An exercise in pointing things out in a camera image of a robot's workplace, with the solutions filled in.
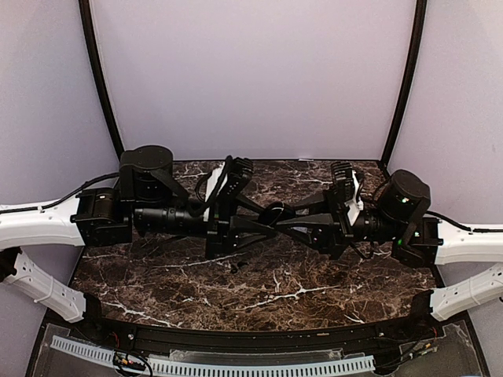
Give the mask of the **black earbud charging case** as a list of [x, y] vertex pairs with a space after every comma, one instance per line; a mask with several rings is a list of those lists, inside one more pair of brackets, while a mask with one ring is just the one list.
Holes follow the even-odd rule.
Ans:
[[280, 221], [290, 220], [296, 217], [296, 211], [287, 203], [273, 202], [259, 215], [258, 222], [274, 228]]

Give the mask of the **black wireless earbud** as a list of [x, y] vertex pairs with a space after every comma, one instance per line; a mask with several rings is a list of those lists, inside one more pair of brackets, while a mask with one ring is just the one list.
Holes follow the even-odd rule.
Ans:
[[231, 265], [230, 272], [232, 274], [238, 273], [239, 271], [241, 271], [247, 265], [248, 265], [248, 263], [247, 262], [243, 262], [243, 261], [239, 261], [237, 263], [234, 263], [234, 264]]

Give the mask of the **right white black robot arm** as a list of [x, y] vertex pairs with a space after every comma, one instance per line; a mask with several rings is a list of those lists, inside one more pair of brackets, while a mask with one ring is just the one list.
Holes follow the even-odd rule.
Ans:
[[408, 170], [396, 170], [371, 199], [349, 163], [332, 165], [332, 184], [274, 220], [274, 228], [308, 247], [339, 258], [357, 243], [392, 244], [391, 256], [413, 269], [458, 262], [489, 262], [491, 267], [454, 285], [413, 297], [402, 335], [417, 341], [444, 321], [502, 296], [501, 225], [463, 225], [429, 209], [431, 190]]

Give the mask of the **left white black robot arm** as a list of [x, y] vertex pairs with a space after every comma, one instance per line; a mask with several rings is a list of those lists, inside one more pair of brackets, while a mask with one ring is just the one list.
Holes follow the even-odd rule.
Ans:
[[230, 254], [276, 234], [264, 210], [243, 194], [253, 172], [251, 160], [227, 157], [207, 175], [210, 191], [198, 200], [174, 178], [170, 149], [125, 151], [111, 188], [94, 178], [53, 202], [2, 207], [1, 281], [105, 342], [111, 326], [101, 318], [100, 301], [39, 268], [24, 247], [107, 247], [129, 243], [134, 234], [164, 233], [204, 239], [207, 258]]

